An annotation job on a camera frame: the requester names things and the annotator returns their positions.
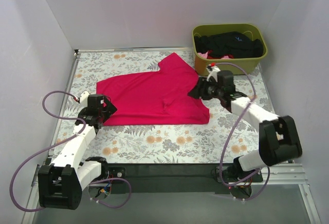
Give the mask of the magenta t shirt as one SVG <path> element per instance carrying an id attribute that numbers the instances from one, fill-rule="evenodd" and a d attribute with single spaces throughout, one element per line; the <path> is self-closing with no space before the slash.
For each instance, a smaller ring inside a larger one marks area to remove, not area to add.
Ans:
<path id="1" fill-rule="evenodd" d="M 106 126 L 209 122 L 209 109 L 200 99 L 188 96 L 198 81 L 196 71 L 176 53 L 158 66 L 158 71 L 124 74 L 97 83 L 96 93 L 110 97 L 117 108 Z"/>

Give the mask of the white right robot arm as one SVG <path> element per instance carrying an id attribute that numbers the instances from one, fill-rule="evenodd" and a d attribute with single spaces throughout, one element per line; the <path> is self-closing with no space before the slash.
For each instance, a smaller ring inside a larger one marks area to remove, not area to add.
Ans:
<path id="1" fill-rule="evenodd" d="M 207 68 L 207 77 L 199 77 L 188 95 L 195 99 L 216 98 L 221 106 L 254 127 L 259 133 L 259 147 L 234 159 L 226 169 L 220 165 L 218 177 L 225 183 L 229 179 L 247 180 L 258 169 L 273 166 L 302 156 L 302 146 L 294 119 L 278 116 L 254 104 L 245 94 L 236 90 L 233 73 L 216 66 Z"/>

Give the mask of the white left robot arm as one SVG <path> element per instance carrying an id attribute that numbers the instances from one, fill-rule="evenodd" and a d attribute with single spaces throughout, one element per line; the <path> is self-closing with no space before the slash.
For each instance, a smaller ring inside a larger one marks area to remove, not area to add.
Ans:
<path id="1" fill-rule="evenodd" d="M 94 179 L 103 183 L 109 178 L 106 160 L 102 157 L 82 157 L 103 124 L 117 108 L 108 96 L 84 92 L 77 102 L 83 105 L 75 121 L 73 136 L 49 165 L 38 171 L 39 204 L 43 208 L 75 210 L 82 191 Z"/>

